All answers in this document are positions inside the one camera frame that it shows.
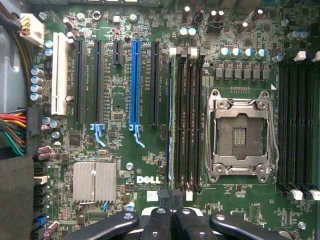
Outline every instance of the motherboard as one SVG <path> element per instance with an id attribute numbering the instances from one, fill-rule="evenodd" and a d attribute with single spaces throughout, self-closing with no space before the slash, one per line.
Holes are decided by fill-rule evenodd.
<path id="1" fill-rule="evenodd" d="M 47 239 L 141 215 L 159 189 L 315 239 L 320 6 L 220 2 L 36 5 Z"/>

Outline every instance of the blue pcie slot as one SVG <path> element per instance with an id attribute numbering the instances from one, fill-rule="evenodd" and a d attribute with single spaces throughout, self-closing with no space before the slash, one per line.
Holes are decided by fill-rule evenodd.
<path id="1" fill-rule="evenodd" d="M 132 70 L 131 70 L 131 113 L 129 130 L 134 132 L 137 144 L 145 148 L 140 141 L 140 75 L 141 75 L 141 43 L 139 40 L 132 41 Z"/>

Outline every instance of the gray metal panel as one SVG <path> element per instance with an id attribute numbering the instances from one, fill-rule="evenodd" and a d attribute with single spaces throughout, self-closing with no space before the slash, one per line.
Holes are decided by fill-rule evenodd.
<path id="1" fill-rule="evenodd" d="M 95 169 L 95 201 L 115 201 L 117 198 L 117 163 L 97 162 Z"/>
<path id="2" fill-rule="evenodd" d="M 95 200 L 95 163 L 76 162 L 73 165 L 73 201 Z"/>

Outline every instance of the cpu socket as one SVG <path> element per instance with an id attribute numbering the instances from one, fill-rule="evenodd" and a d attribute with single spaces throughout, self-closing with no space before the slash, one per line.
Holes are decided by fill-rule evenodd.
<path id="1" fill-rule="evenodd" d="M 255 175 L 266 183 L 277 149 L 269 93 L 262 91 L 257 99 L 223 98 L 212 90 L 205 139 L 205 165 L 212 183 L 221 175 Z"/>

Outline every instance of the white pci slot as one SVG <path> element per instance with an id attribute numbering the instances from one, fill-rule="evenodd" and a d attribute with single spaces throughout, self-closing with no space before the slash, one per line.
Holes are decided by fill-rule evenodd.
<path id="1" fill-rule="evenodd" d="M 63 32 L 53 33 L 51 114 L 67 114 L 68 38 Z"/>

